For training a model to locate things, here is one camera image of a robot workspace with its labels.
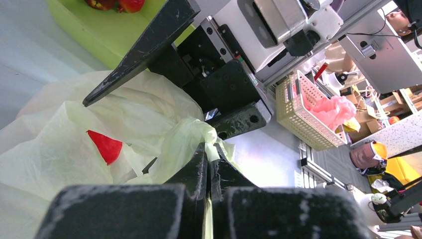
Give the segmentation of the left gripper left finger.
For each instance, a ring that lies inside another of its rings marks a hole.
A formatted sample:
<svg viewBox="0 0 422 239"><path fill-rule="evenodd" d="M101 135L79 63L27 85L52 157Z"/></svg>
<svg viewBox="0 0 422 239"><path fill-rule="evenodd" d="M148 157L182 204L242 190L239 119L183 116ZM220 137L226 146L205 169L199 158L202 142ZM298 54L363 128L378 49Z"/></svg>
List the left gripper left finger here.
<svg viewBox="0 0 422 239"><path fill-rule="evenodd" d="M74 185L51 202L38 239L201 239L208 159L191 160L161 185Z"/></svg>

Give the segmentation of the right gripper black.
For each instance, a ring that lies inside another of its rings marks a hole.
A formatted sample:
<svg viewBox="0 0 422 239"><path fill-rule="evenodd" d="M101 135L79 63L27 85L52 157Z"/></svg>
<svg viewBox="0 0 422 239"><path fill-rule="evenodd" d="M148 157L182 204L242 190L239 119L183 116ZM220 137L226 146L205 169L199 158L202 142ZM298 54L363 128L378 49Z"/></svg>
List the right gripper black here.
<svg viewBox="0 0 422 239"><path fill-rule="evenodd" d="M96 103L148 68L186 93L195 114L218 109L221 114L206 122L222 140L265 127L274 111L227 26L209 16L180 45L172 44L200 11L194 0L166 1L82 104Z"/></svg>

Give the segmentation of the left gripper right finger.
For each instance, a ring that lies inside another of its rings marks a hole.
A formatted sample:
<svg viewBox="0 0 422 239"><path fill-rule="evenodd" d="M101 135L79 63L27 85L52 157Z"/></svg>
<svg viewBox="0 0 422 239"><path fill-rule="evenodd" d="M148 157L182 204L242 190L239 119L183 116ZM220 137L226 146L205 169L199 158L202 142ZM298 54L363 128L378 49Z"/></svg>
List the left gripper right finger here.
<svg viewBox="0 0 422 239"><path fill-rule="evenodd" d="M369 239L353 196L334 188L261 188L216 143L210 163L215 239Z"/></svg>

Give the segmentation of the red fake fruit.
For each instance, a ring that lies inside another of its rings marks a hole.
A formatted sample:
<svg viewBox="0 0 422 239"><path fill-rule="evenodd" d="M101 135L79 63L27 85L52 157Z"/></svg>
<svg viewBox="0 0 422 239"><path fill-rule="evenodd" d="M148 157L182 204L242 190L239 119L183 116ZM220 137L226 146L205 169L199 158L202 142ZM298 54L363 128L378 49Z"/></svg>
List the red fake fruit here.
<svg viewBox="0 0 422 239"><path fill-rule="evenodd" d="M118 159L123 148L123 142L92 130L87 130L87 134L97 147L107 166L110 166Z"/></svg>
<svg viewBox="0 0 422 239"><path fill-rule="evenodd" d="M136 13L139 12L144 4L145 0L118 0L118 12Z"/></svg>

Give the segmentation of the pale green plastic bag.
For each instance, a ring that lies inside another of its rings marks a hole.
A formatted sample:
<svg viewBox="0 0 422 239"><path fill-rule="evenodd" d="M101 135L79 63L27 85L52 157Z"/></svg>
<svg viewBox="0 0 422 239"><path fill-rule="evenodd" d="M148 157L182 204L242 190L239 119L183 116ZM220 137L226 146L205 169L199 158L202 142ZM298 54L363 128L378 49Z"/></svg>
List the pale green plastic bag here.
<svg viewBox="0 0 422 239"><path fill-rule="evenodd" d="M235 147L204 122L198 104L144 71L95 104L82 99L107 76L48 84L0 131L0 236L31 239L53 198L77 184L161 184L199 143L209 161Z"/></svg>

